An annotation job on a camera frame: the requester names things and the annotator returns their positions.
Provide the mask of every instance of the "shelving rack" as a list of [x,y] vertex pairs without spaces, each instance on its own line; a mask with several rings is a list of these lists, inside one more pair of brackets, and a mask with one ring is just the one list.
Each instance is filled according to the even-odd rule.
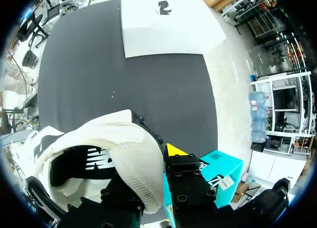
[[[274,151],[281,154],[291,154],[291,153],[303,153],[306,152],[294,151],[295,141],[299,137],[314,137],[316,132],[312,128],[313,122],[316,119],[316,114],[313,112],[313,94],[312,94],[312,83],[310,79],[311,72],[300,72],[295,74],[282,73],[278,75],[273,75],[266,77],[267,79],[258,80],[252,82],[251,85],[255,86],[256,91],[263,91],[267,95],[266,106],[272,110],[272,123],[271,130],[267,130],[266,134],[268,136],[278,136],[282,137],[281,144],[283,143],[283,137],[290,137],[290,143],[288,148],[281,147],[281,150],[271,150],[266,148],[265,150]],[[304,87],[307,92],[307,98],[304,99]],[[285,89],[295,89],[296,94],[299,96],[299,107],[297,108],[284,108],[276,109],[274,104],[274,93]],[[308,101],[308,106],[304,108],[304,100]],[[298,112],[300,115],[299,127],[291,126],[284,127],[283,130],[276,130],[276,112]]]

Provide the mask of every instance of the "white floor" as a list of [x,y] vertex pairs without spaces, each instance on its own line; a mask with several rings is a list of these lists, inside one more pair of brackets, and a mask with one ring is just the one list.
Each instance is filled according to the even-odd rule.
[[[106,0],[92,0],[90,4]],[[248,93],[252,90],[250,75],[253,74],[251,59],[248,50],[255,45],[253,36],[247,29],[240,28],[242,35],[225,23],[218,13],[211,11],[218,19],[227,39],[214,50],[204,55],[212,90],[214,94],[217,124],[218,149],[244,161],[243,171],[249,167],[251,160],[251,117]],[[20,64],[28,49],[28,41],[20,43],[14,57]],[[24,68],[26,72],[38,74],[45,43],[32,51],[39,57],[35,69]],[[24,96],[13,92],[4,92],[4,107],[14,108],[21,106]]]

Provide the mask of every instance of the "black table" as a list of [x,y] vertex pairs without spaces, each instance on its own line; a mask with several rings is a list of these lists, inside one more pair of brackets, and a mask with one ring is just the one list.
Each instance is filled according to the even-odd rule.
[[[202,55],[125,58],[120,0],[62,17],[47,40],[38,83],[42,128],[68,132],[131,109],[169,142],[201,157],[217,149],[217,119]],[[165,218],[162,209],[142,223]]]

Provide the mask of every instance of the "white shelf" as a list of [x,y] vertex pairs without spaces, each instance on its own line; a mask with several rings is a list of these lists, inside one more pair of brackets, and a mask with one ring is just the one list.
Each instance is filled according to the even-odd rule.
[[275,109],[275,112],[296,112],[296,108]]
[[307,75],[310,75],[310,74],[311,74],[311,72],[309,71],[309,72],[290,74],[290,75],[286,75],[286,76],[283,75],[283,76],[268,78],[268,79],[265,79],[265,80],[253,81],[253,82],[251,82],[251,85],[263,84],[263,83],[268,83],[268,82],[272,82],[272,81],[285,80],[285,79],[295,78],[295,77],[299,77],[299,76],[307,76]]
[[[313,109],[313,98],[312,98],[312,88],[311,88],[311,80],[310,80],[310,74],[311,72],[302,72],[302,73],[296,73],[296,74],[280,74],[280,75],[274,75],[272,77],[268,77],[267,79],[263,79],[263,80],[258,80],[255,82],[252,82],[251,85],[254,85],[256,87],[256,91],[264,91],[266,93],[266,95],[270,95],[268,98],[268,100],[266,101],[266,106],[268,107],[272,107],[272,131],[266,131],[267,135],[271,135],[271,136],[280,136],[280,137],[311,137],[313,136],[312,134],[310,134],[311,132],[311,124],[312,124],[312,120],[313,120],[313,116],[312,116],[312,109]],[[303,84],[302,84],[302,77],[308,77],[308,81],[309,81],[309,86],[310,89],[309,91],[311,92],[310,94],[310,104],[311,104],[311,108],[310,108],[310,112],[308,112],[308,114],[310,115],[310,121],[309,121],[309,130],[308,133],[305,133],[304,131],[304,126],[303,126],[303,122],[304,122],[304,90],[303,90]],[[285,81],[287,79],[292,79],[295,78],[296,82],[292,83],[294,85],[279,85],[279,84],[275,84],[274,82],[276,81]],[[274,91],[278,91],[278,90],[284,90],[284,89],[293,89],[293,88],[297,88],[298,87],[298,91],[297,93],[299,94],[299,101],[300,101],[300,105],[299,105],[299,111],[300,111],[300,124],[299,124],[299,129],[295,128],[295,133],[286,133],[286,132],[276,132],[275,131],[275,121],[276,121],[276,112],[297,112],[298,109],[297,108],[290,108],[290,109],[275,109],[274,107]]]
[[285,90],[285,89],[293,89],[296,88],[296,86],[291,85],[291,86],[280,86],[280,87],[274,87],[273,91],[278,91],[278,90]]
[[272,131],[275,130],[275,107],[274,107],[274,94],[273,94],[273,83],[269,82],[270,90],[271,90],[271,99],[272,99]]
[[269,136],[279,136],[279,137],[314,137],[312,134],[304,134],[304,133],[285,133],[285,132],[277,132],[277,131],[265,131],[265,133]]

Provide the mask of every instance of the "screw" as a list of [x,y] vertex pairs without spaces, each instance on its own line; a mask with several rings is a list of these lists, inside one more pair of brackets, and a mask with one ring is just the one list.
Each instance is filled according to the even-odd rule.
[[186,202],[188,197],[186,195],[179,195],[177,196],[177,201],[178,202]]
[[107,195],[110,194],[110,192],[108,191],[108,189],[105,189],[105,188],[104,188],[104,189],[101,189],[100,193],[101,193],[102,196],[107,196]]
[[113,224],[106,222],[106,223],[102,223],[100,228],[113,228]]
[[214,191],[214,190],[207,190],[207,192],[206,192],[206,195],[208,196],[208,197],[213,197],[213,196],[215,196],[216,195],[216,192]]
[[139,201],[139,198],[137,198],[137,197],[130,197],[130,198],[128,198],[128,200],[131,201],[131,202],[138,202],[138,201]]
[[200,170],[194,170],[194,175],[201,175],[202,172],[200,172]]
[[175,173],[175,177],[182,177],[182,173],[181,172],[177,172],[177,173]]

